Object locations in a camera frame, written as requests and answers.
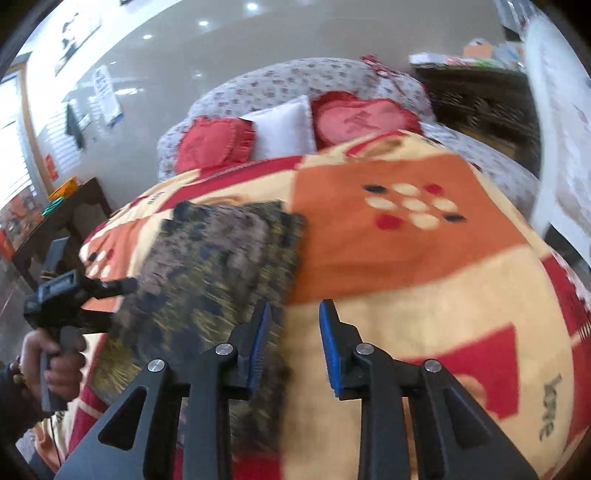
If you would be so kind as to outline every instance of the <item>bed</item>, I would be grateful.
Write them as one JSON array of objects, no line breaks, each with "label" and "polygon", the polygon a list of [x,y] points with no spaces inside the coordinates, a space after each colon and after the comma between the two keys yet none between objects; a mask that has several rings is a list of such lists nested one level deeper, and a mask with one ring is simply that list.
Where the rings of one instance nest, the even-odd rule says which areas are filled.
[{"label": "bed", "polygon": [[[314,76],[319,65],[324,73]],[[384,77],[363,62],[307,59],[282,68],[232,80],[191,107],[188,120],[158,144],[161,183],[87,239],[80,252],[87,274],[103,280],[140,275],[163,220],[181,202],[280,200],[286,211],[306,219],[281,334],[291,378],[279,447],[235,456],[235,478],[357,476],[360,405],[336,401],[327,382],[318,328],[324,298],[335,299],[340,318],[356,325],[365,341],[395,358],[439,358],[539,476],[551,478],[591,421],[586,402],[591,296],[524,219],[529,202],[524,185],[533,184],[531,177],[492,149],[433,123],[424,92],[409,77],[402,79],[401,90],[388,92]],[[334,70],[332,79],[323,77],[326,68]],[[284,83],[273,83],[280,77]],[[289,78],[300,85],[293,92],[284,86]],[[426,135],[395,131],[316,154],[172,174],[176,146],[190,119],[273,106],[300,94],[301,85],[311,95],[326,89],[362,98],[392,95],[421,116]],[[91,301],[86,307],[114,312],[121,303]],[[64,454],[83,442],[106,409],[91,384],[109,340],[104,334],[89,340],[90,371],[82,394],[56,419]],[[47,426],[39,429],[38,439],[47,439]],[[38,441],[38,450],[57,463],[53,444]],[[177,473],[182,454],[179,448]]]}]

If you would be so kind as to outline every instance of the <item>human hand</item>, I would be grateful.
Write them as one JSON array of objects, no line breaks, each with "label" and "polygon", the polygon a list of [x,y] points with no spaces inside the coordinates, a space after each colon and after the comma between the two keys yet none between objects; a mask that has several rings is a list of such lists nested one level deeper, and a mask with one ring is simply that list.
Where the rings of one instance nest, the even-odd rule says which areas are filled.
[{"label": "human hand", "polygon": [[[82,381],[81,368],[86,364],[84,355],[86,341],[80,335],[74,342],[76,352],[66,352],[51,359],[51,370],[44,373],[50,391],[66,401],[74,400],[80,394]],[[40,359],[41,353],[60,353],[60,346],[52,340],[44,329],[37,329],[27,334],[22,342],[21,373],[27,380],[33,397],[41,401]]]}]

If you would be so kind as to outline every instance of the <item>metal screw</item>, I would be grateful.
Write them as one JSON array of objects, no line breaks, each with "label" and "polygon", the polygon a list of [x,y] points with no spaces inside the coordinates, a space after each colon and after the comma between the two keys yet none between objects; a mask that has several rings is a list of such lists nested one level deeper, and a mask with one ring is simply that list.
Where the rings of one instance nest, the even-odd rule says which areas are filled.
[{"label": "metal screw", "polygon": [[425,362],[425,370],[427,370],[427,372],[436,374],[437,372],[441,371],[441,363],[433,359],[427,360]]},{"label": "metal screw", "polygon": [[360,343],[355,350],[359,355],[371,355],[374,352],[374,346],[371,343]]},{"label": "metal screw", "polygon": [[150,370],[153,373],[160,372],[164,368],[164,365],[166,365],[164,363],[164,360],[157,358],[156,360],[152,360],[148,364],[148,370]]},{"label": "metal screw", "polygon": [[216,353],[218,355],[230,355],[230,353],[232,353],[233,350],[234,350],[234,347],[232,345],[230,345],[229,343],[220,343],[216,347]]}]

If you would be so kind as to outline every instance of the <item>blue gripper pad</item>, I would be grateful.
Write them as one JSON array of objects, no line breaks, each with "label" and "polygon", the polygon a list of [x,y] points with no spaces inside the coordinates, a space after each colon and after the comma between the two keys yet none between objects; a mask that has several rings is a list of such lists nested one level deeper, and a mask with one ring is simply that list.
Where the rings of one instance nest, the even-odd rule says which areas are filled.
[{"label": "blue gripper pad", "polygon": [[343,384],[340,377],[340,356],[336,347],[334,333],[327,311],[325,301],[320,303],[319,311],[320,335],[322,336],[322,347],[326,358],[326,368],[329,373],[330,386],[335,391],[335,396],[340,397],[343,392]]},{"label": "blue gripper pad", "polygon": [[262,314],[262,320],[256,330],[255,343],[249,361],[248,382],[246,387],[253,395],[261,382],[265,359],[267,357],[267,342],[271,331],[271,304],[266,303]]}]

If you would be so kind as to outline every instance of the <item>camouflage fabric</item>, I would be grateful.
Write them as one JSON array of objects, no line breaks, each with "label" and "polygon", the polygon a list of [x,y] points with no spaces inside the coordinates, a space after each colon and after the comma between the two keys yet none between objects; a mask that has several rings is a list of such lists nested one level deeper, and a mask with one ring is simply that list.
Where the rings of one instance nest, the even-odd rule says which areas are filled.
[{"label": "camouflage fabric", "polygon": [[[201,352],[227,340],[238,322],[247,322],[265,298],[273,324],[261,386],[249,402],[232,402],[230,426],[234,453],[277,451],[288,379],[281,323],[304,227],[301,216],[281,208],[281,202],[177,205],[95,363],[90,385],[102,400],[110,404],[154,358],[184,371]],[[181,410],[180,443],[184,424]]]}]

